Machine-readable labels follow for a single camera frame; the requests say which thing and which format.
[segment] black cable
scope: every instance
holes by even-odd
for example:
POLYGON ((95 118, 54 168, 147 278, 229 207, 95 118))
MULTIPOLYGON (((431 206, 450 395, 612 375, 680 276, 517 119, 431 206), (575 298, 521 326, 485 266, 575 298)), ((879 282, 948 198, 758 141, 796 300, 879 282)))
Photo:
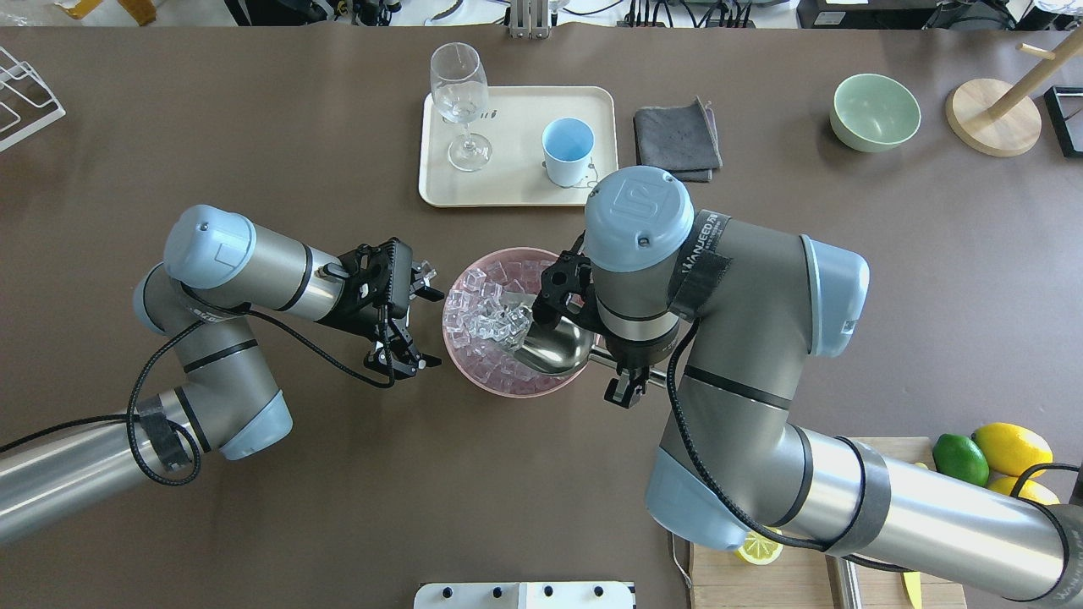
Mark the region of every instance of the black cable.
POLYGON ((382 336, 382 338, 383 338, 383 352, 384 352, 384 362, 386 362, 384 365, 388 366, 388 380, 387 381, 381 381, 381 380, 371 379, 371 378, 369 378, 369 377, 367 377, 367 376, 365 376, 365 375, 363 375, 363 374, 361 374, 358 372, 355 372, 354 370, 350 368, 349 366, 347 366, 342 362, 336 360, 330 354, 328 354, 326 351, 324 351, 323 349, 321 349, 319 347, 317 347, 316 344, 312 342, 311 340, 309 340, 308 338, 305 338, 304 336, 302 336, 300 333, 298 333, 293 328, 289 327, 285 323, 276 320, 275 318, 272 318, 271 315, 268 315, 265 313, 261 313, 259 311, 253 311, 253 310, 249 310, 247 313, 249 315, 253 316, 253 318, 263 320, 263 321, 268 322, 269 324, 277 327, 278 329, 285 332, 286 334, 292 336, 295 339, 297 339, 298 342, 300 342, 301 345, 304 345, 305 347, 308 347, 313 353, 319 355, 321 358, 323 358, 324 360, 326 360, 328 363, 330 363, 332 366, 335 366, 338 370, 344 372, 345 374, 352 376, 353 378, 356 378, 357 380, 362 380, 364 383, 367 383, 367 384, 371 385, 373 387, 377 387, 377 388, 380 388, 380 389, 390 389, 395 384, 395 379, 394 379, 395 375, 394 375, 393 368, 390 365, 390 363, 391 363, 391 361, 390 361, 391 353, 388 351, 388 340, 387 340, 387 338, 388 338, 388 335, 387 335, 388 326, 387 326, 387 324, 382 324, 383 325, 383 336, 382 336))
POLYGON ((87 417, 87 418, 77 418, 76 420, 69 420, 67 423, 62 423, 60 425, 54 425, 54 426, 49 427, 47 429, 42 429, 41 431, 36 431, 34 433, 30 433, 29 436, 26 436, 24 438, 19 438, 18 440, 15 440, 14 442, 9 442, 9 443, 0 446, 0 453, 5 453, 5 452, 8 452, 8 451, 10 451, 12 449, 22 446, 23 444, 25 444, 27 442, 32 442, 34 440, 37 440, 38 438, 41 438, 41 437, 44 437, 44 436, 49 436, 50 433, 55 433, 57 431, 61 431, 61 430, 64 430, 64 429, 68 429, 68 428, 71 428, 71 427, 78 427, 80 425, 92 425, 94 423, 121 423, 121 422, 126 420, 127 418, 128 417, 126 415, 122 415, 122 414, 105 414, 105 415, 101 415, 101 416, 90 416, 90 417, 87 417))
POLYGON ((905 567, 900 567, 898 565, 891 565, 890 562, 880 562, 878 560, 870 560, 862 556, 849 555, 843 557, 845 560, 849 560, 854 565, 860 567, 865 567, 867 569, 876 569, 877 571, 888 571, 890 573, 909 573, 913 569, 906 569, 905 567))
POLYGON ((1023 472, 1019 475, 1019 479, 1016 480, 1015 485, 1012 487, 1012 492, 1009 493, 1009 495, 1013 497, 1018 497, 1019 493, 1022 492, 1023 485, 1027 484, 1027 481, 1030 480, 1031 476, 1038 474, 1039 471, 1042 471, 1043 469, 1061 469, 1065 471, 1075 471, 1075 472, 1080 470, 1079 467, 1067 463, 1040 463, 1038 465, 1032 465, 1027 469, 1025 469, 1023 472))
MULTIPOLYGON (((741 509, 741 506, 733 503, 733 501, 722 492, 719 488, 718 482, 715 478, 707 471, 706 465, 704 465, 703 459, 700 458, 700 453, 695 449, 695 443, 692 441, 692 437, 688 430, 688 420, 684 418, 684 411, 681 409, 680 400, 677 398, 677 362, 680 360, 681 354, 684 349, 688 348, 689 344, 695 337, 695 333, 700 329, 700 320, 696 319, 692 322, 692 327, 684 334, 677 348, 674 349, 673 355, 669 358, 669 365, 666 366, 666 393, 669 396, 669 404, 674 413, 674 419, 677 422, 677 430, 680 431, 681 441, 684 443, 684 450, 688 452, 689 459, 692 461, 692 465, 695 467, 696 472, 703 482, 710 489, 710 492, 718 497, 718 501, 722 502, 722 505, 741 521, 742 524, 748 529, 755 531, 757 534, 779 544, 790 545, 794 547, 814 549, 817 552, 826 552, 828 544, 817 541, 817 540, 806 540, 800 537, 792 537, 790 535, 784 535, 782 533, 775 533, 774 531, 764 527, 752 516, 741 509)), ((875 560, 870 560, 860 556, 848 555, 843 557, 846 560, 853 562, 854 565, 860 565, 862 567, 867 567, 870 569, 877 569, 880 571, 892 571, 902 573, 909 571, 904 567, 898 565, 891 565, 888 562, 878 562, 875 560)))
POLYGON ((695 15, 692 13, 692 8, 688 5, 688 2, 680 0, 680 5, 684 7, 684 10, 688 11, 688 18, 692 20, 692 27, 700 27, 700 24, 695 23, 695 15))
POLYGON ((139 450, 139 441, 135 439, 135 423, 138 420, 138 416, 135 415, 135 403, 139 401, 139 393, 143 389, 143 384, 146 381, 147 375, 151 374, 151 368, 154 367, 154 364, 156 364, 167 351, 172 349, 181 340, 184 340, 185 337, 195 332, 201 325, 204 325, 204 322, 203 320, 199 320, 182 329, 180 334, 170 338, 165 345, 161 346, 161 348, 151 355, 151 359, 148 359, 146 364, 143 365, 143 370, 140 371, 139 376, 135 377, 135 385, 132 387, 131 396, 128 398, 128 410, 125 412, 125 432, 128 436, 128 450, 131 452, 132 458, 135 459, 135 465, 139 466, 140 471, 142 471, 147 478, 166 487, 181 487, 196 479, 196 476, 199 475, 199 469, 203 467, 199 446, 183 425, 166 419, 169 427, 184 437, 184 440, 192 449, 192 471, 190 471, 184 478, 166 478, 164 476, 159 476, 158 472, 151 469, 151 466, 146 464, 146 461, 143 458, 143 454, 139 450))
POLYGON ((565 13, 571 13, 573 15, 578 15, 580 17, 586 17, 586 16, 590 16, 590 15, 597 15, 598 13, 604 13, 605 11, 612 9, 613 7, 616 7, 617 4, 619 4, 622 2, 624 2, 624 0, 616 0, 616 2, 613 2, 609 7, 605 7, 604 9, 598 9, 597 11, 588 11, 586 13, 579 13, 579 12, 573 11, 571 9, 567 9, 567 8, 563 9, 563 11, 565 13))
POLYGON ((662 7, 666 8, 666 18, 669 21, 669 27, 673 27, 674 16, 671 13, 669 13, 669 2, 667 2, 666 0, 657 0, 654 3, 654 16, 651 17, 651 24, 653 25, 658 23, 658 9, 662 7))

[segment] blue joint cap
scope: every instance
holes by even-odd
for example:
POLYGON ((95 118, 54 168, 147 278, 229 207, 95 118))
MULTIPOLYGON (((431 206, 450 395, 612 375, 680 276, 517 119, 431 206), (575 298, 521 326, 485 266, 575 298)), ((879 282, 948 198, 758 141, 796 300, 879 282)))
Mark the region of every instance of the blue joint cap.
POLYGON ((222 444, 220 451, 230 461, 245 458, 282 440, 291 429, 293 417, 289 416, 289 409, 279 390, 244 429, 222 444))
POLYGON ((810 355, 835 358, 850 344, 869 293, 869 263, 850 250, 801 235, 812 304, 810 355))
POLYGON ((695 209, 688 189, 656 167, 627 167, 606 176, 587 198, 590 261, 614 273, 662 262, 692 231, 695 209))
POLYGON ((190 207, 166 239, 166 272, 197 289, 237 276, 256 248, 256 225, 239 213, 209 205, 190 207))
POLYGON ((748 528, 715 493, 664 449, 655 449, 654 470, 647 483, 647 510, 666 530, 692 543, 732 552, 748 528))

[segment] black frame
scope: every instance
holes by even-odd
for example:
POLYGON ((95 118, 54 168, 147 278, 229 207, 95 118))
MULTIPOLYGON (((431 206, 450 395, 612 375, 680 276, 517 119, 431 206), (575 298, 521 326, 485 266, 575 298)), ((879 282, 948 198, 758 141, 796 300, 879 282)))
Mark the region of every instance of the black frame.
POLYGON ((1065 108, 1060 105, 1061 95, 1073 98, 1083 96, 1083 87, 1049 87, 1045 92, 1045 105, 1049 109, 1049 121, 1053 122, 1053 130, 1057 133, 1057 141, 1060 142, 1060 150, 1067 158, 1083 158, 1083 142, 1072 141, 1072 133, 1068 129, 1065 118, 1065 108))

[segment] yellow knife handle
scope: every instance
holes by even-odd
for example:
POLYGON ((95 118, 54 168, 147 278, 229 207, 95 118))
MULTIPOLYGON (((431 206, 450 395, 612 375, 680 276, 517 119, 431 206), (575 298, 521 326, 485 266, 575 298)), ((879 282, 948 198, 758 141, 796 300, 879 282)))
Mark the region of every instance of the yellow knife handle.
POLYGON ((911 607, 922 609, 922 574, 917 571, 906 571, 902 574, 902 583, 906 587, 911 607))

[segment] towel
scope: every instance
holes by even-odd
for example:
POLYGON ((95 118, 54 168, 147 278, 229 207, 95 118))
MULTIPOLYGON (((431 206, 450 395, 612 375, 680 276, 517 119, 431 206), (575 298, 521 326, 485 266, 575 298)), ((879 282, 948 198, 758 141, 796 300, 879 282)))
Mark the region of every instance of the towel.
POLYGON ((665 169, 684 182, 709 182, 722 166, 715 115, 696 98, 683 107, 643 107, 636 112, 639 163, 665 169))

